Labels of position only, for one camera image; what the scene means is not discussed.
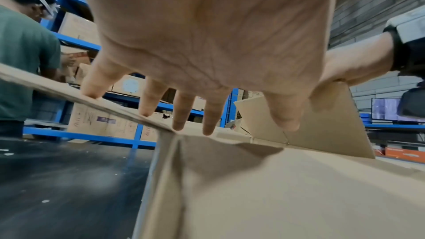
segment man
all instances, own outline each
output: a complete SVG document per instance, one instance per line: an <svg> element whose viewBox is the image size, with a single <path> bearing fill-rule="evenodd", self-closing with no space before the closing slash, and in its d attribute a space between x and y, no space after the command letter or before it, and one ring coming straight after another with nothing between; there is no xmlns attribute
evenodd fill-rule
<svg viewBox="0 0 425 239"><path fill-rule="evenodd" d="M0 0L0 62L64 82L59 40L37 21L55 0ZM0 136L22 137L31 112L33 90L0 81Z"/></svg>

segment computer screen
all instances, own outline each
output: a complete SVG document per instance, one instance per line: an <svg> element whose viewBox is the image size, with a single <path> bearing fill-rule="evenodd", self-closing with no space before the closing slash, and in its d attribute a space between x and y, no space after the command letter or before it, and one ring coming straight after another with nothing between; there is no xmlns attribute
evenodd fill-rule
<svg viewBox="0 0 425 239"><path fill-rule="evenodd" d="M397 115L397 107L399 103L400 99L397 98L372 98L372 119L425 122L425 119L412 119Z"/></svg>

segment dark tabletop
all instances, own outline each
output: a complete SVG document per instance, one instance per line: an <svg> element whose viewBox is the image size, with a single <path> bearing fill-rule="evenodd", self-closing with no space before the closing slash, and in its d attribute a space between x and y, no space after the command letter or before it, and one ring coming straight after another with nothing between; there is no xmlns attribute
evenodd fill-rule
<svg viewBox="0 0 425 239"><path fill-rule="evenodd" d="M131 238L152 155L0 140L0 239Z"/></svg>

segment brick wall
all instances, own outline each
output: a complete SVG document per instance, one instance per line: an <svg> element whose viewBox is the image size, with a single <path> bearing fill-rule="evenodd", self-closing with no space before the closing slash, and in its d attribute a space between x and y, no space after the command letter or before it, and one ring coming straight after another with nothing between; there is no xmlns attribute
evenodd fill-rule
<svg viewBox="0 0 425 239"><path fill-rule="evenodd" d="M389 18L425 5L425 0L337 0L329 47L349 45L382 33ZM416 86L416 77L390 72L351 88L357 108L371 109L371 98L400 97Z"/></svg>

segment blue shelving rack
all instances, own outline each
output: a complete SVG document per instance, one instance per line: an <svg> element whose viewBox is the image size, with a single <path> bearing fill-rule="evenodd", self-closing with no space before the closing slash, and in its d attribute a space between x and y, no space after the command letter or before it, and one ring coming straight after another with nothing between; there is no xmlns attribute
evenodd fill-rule
<svg viewBox="0 0 425 239"><path fill-rule="evenodd" d="M72 5L69 5L70 3L74 4L80 4L80 5L87 5L87 2L85 0L57 0L57 2L63 6L66 7L70 12L74 12ZM46 27L49 30L52 30L54 28L54 24L56 23L56 20L59 20L59 18L56 16L53 20L42 20L41 25ZM68 37L65 35L62 35L60 33L53 32L56 37L69 44L74 45L83 49L88 50L100 50L100 46L96 44L92 44L83 40L75 39L72 37ZM237 100L237 94L238 89L234 89L233 92L230 94L228 101L225 105L223 115L221 117L221 123L220 126L224 127L224 125L235 119L236 114L236 108L233 104ZM123 103L136 103L138 104L139 98L132 97L132 96L123 96L120 94L114 94L114 93L106 93L104 95L104 98L115 100ZM63 101L61 104L61 109L59 109L56 112L55 122L60 123L63 121L65 111L67 109L67 106L69 103L67 101ZM167 111L173 111L173 105L172 104L165 104L160 103L158 105L158 109L163 109ZM192 110L192 115L195 116L203 116L203 111L197 111ZM87 135L87 134L78 134L78 133L69 133L66 131L58 131L58 130L51 130L46 128L36 128L36 127L25 127L23 132L24 134L30 134L30 135L44 135L44 136L50 136L50 137L58 137L58 138L67 138L67 139L82 139L82 140L89 140L89 141L98 141L98 142L105 142L105 143L114 143L114 144L124 144L124 145L130 145L133 149L137 149L139 147L155 147L155 142L149 142L149 141L142 141L140 140L140 136L142 134L142 125L137 126L135 138L132 139L122 139L122 138L115 138L115 137L106 137L106 136L98 136L98 135Z"/></svg>

